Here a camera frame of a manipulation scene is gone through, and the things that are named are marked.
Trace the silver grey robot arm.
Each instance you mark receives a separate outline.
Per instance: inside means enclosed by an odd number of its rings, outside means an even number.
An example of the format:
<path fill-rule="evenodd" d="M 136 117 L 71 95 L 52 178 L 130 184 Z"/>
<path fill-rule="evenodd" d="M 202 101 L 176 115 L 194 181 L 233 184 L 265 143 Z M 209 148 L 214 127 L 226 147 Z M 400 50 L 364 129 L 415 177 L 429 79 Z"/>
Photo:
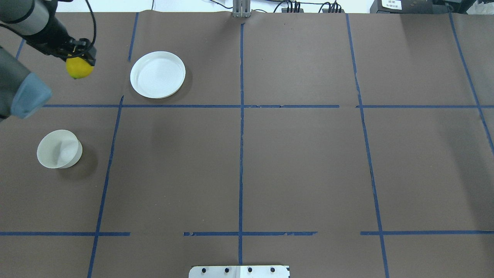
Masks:
<path fill-rule="evenodd" d="M 89 1 L 92 39 L 75 39 L 57 18 L 57 0 L 2 0 L 1 27 L 11 31 L 43 55 L 67 62 L 81 60 L 96 64 L 97 23 Z M 1 48 L 0 116 L 25 119 L 41 109 L 52 97 L 51 88 L 5 48 Z"/>

